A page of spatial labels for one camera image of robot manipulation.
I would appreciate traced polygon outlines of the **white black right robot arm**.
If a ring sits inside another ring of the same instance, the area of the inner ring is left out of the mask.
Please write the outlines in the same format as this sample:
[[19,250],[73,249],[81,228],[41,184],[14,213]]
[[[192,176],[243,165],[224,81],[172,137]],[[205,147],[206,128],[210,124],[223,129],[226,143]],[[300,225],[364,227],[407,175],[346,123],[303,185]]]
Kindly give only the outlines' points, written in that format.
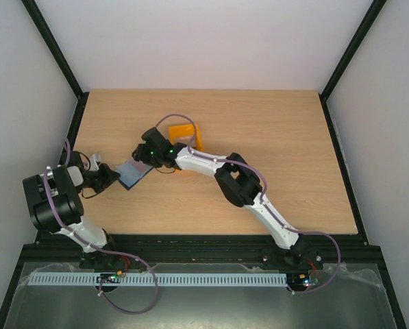
[[229,203],[250,211],[268,230],[289,267],[296,269],[307,261],[306,238],[270,202],[265,179],[239,154],[216,156],[183,143],[173,144],[153,127],[142,135],[132,158],[157,169],[166,167],[213,177]]

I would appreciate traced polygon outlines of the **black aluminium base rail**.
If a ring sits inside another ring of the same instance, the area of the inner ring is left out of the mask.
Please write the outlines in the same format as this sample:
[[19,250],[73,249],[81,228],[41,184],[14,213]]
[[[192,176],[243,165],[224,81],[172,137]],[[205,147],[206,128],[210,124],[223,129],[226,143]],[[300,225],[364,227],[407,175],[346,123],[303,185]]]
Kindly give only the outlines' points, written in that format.
[[313,264],[341,260],[350,265],[385,266],[382,251],[359,235],[307,237],[308,248],[299,257],[278,248],[269,235],[135,235],[113,234],[119,252],[139,256],[150,265],[158,263],[239,263],[262,269],[302,270]]

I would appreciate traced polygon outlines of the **black left frame post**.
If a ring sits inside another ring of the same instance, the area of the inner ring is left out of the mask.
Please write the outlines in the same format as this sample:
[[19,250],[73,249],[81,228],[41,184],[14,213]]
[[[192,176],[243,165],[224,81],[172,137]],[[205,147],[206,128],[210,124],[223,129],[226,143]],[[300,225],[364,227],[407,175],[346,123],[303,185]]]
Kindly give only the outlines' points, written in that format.
[[30,19],[41,35],[48,50],[50,51],[53,59],[61,70],[66,82],[73,91],[73,94],[78,100],[85,99],[86,93],[79,85],[75,74],[73,73],[68,61],[66,60],[53,32],[51,31],[46,19],[44,18],[38,4],[34,0],[21,0],[21,3],[25,7]]

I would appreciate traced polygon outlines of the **black frame post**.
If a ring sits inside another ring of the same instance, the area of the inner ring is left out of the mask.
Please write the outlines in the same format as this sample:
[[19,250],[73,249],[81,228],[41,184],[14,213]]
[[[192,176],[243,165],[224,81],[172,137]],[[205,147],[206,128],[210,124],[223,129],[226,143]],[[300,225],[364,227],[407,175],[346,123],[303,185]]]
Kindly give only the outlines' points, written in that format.
[[342,54],[338,64],[336,65],[334,71],[332,72],[325,88],[319,95],[321,103],[326,103],[327,100],[332,95],[334,89],[339,83],[341,77],[349,66],[350,62],[354,58],[357,50],[364,41],[365,37],[369,33],[371,27],[385,6],[387,0],[374,0],[371,2],[368,10],[366,11],[364,17],[362,18],[358,28],[353,34],[349,44],[347,45],[344,53]]
[[86,93],[79,85],[75,74],[73,73],[68,61],[66,60],[53,32],[51,31],[46,19],[44,18],[38,4],[34,0],[21,0],[21,3],[25,7],[30,19],[41,35],[48,50],[50,51],[53,59],[61,70],[66,82],[73,91],[73,94],[78,100],[85,99]]

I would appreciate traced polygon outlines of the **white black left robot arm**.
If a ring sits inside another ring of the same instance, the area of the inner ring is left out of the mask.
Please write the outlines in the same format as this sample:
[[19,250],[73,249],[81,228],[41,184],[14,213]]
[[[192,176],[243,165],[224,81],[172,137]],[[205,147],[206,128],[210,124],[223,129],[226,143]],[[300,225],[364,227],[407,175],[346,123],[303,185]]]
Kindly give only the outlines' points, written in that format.
[[113,268],[119,262],[119,256],[111,253],[114,240],[84,214],[82,199],[86,189],[92,190],[92,197],[104,192],[120,174],[97,154],[87,157],[67,151],[62,160],[58,167],[22,181],[30,219],[37,231],[66,236],[78,244],[81,264]]

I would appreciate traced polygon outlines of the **yellow plastic bin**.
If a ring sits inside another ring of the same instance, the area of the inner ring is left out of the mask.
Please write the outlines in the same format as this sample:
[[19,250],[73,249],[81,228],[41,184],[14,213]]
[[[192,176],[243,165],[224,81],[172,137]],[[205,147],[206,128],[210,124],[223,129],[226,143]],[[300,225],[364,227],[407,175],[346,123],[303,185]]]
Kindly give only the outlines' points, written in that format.
[[199,124],[183,124],[170,125],[168,127],[169,141],[171,144],[182,143],[190,144],[193,149],[197,151],[203,150],[203,143],[201,140],[201,131]]

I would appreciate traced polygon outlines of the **black right frame post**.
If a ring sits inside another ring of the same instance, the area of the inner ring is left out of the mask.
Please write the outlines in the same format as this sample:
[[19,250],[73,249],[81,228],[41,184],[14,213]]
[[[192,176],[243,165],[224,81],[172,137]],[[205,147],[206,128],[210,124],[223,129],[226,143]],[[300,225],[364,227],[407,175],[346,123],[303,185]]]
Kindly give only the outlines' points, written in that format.
[[350,62],[354,58],[357,50],[364,41],[365,37],[369,33],[371,27],[385,6],[387,0],[374,0],[371,2],[368,10],[366,11],[364,17],[362,18],[358,28],[353,34],[349,44],[347,45],[344,53],[342,54],[338,64],[336,65],[334,71],[332,72],[325,88],[319,95],[321,103],[326,103],[327,100],[332,95],[334,89],[339,83],[341,77],[349,66]]

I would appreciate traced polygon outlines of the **blue card holder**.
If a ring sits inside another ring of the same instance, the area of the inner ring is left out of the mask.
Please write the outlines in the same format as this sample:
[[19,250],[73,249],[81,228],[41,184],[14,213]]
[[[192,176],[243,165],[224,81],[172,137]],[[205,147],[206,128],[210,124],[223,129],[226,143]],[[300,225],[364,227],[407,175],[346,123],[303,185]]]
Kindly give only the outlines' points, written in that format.
[[149,166],[143,162],[137,162],[134,159],[129,159],[125,163],[119,165],[116,168],[116,172],[120,175],[119,182],[121,185],[129,191],[140,180],[142,180],[151,170],[152,166]]

